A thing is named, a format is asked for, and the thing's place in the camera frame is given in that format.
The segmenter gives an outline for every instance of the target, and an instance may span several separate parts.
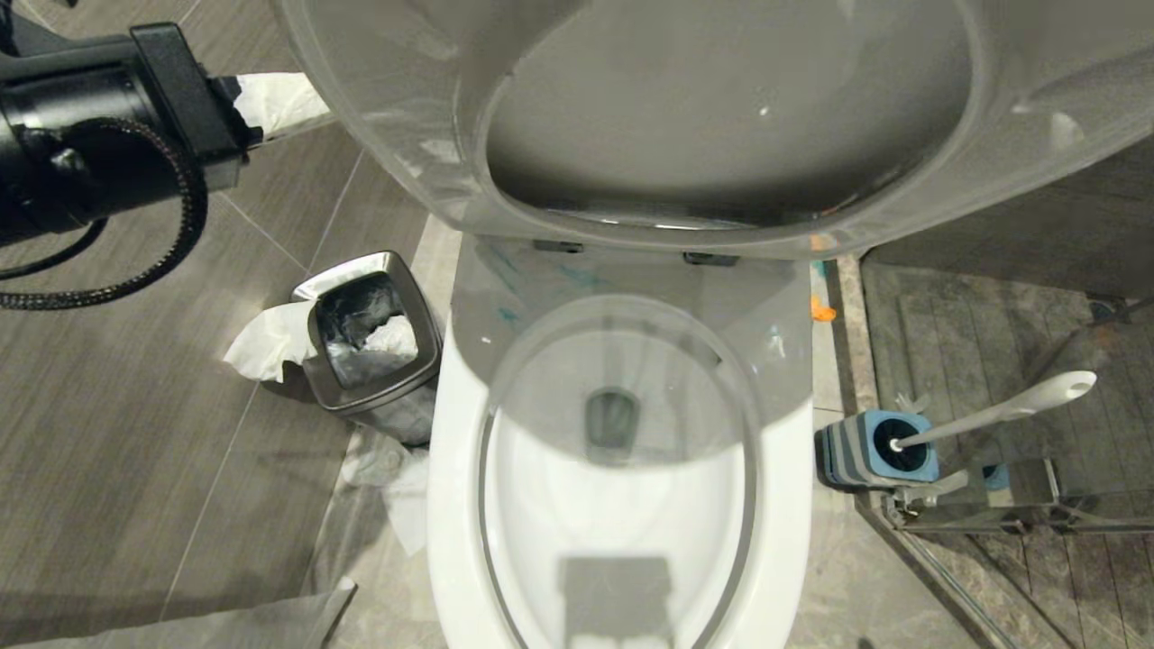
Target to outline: toilet lid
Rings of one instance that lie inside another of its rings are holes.
[[[683,313],[627,296],[567,305],[510,350],[481,525],[525,646],[689,647],[720,622],[756,488],[736,367]]]
[[[832,252],[973,113],[956,2],[279,3],[350,129],[478,233]]]

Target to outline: white toilet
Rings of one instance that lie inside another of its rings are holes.
[[[1154,120],[1148,1],[277,5],[350,130],[469,233],[428,501],[454,648],[782,647],[808,261]]]

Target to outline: trash can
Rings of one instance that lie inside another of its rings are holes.
[[[317,355],[304,367],[317,403],[402,443],[427,443],[441,333],[400,255],[330,268],[297,286],[293,299],[316,300],[308,334]]]

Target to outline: tissue paper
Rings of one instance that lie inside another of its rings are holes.
[[[340,478],[349,485],[381,490],[389,525],[409,557],[426,543],[428,458],[425,449],[410,452],[391,437],[361,427],[340,465]]]
[[[254,381],[284,382],[284,361],[300,365],[316,356],[308,337],[308,315],[313,301],[275,306],[261,312],[232,342],[225,363]]]

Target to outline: blue toilet brush holder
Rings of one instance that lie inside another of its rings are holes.
[[[934,442],[896,450],[891,440],[914,437],[932,427],[929,419],[908,412],[867,410],[818,432],[820,470],[834,485],[867,488],[916,486],[938,479]]]

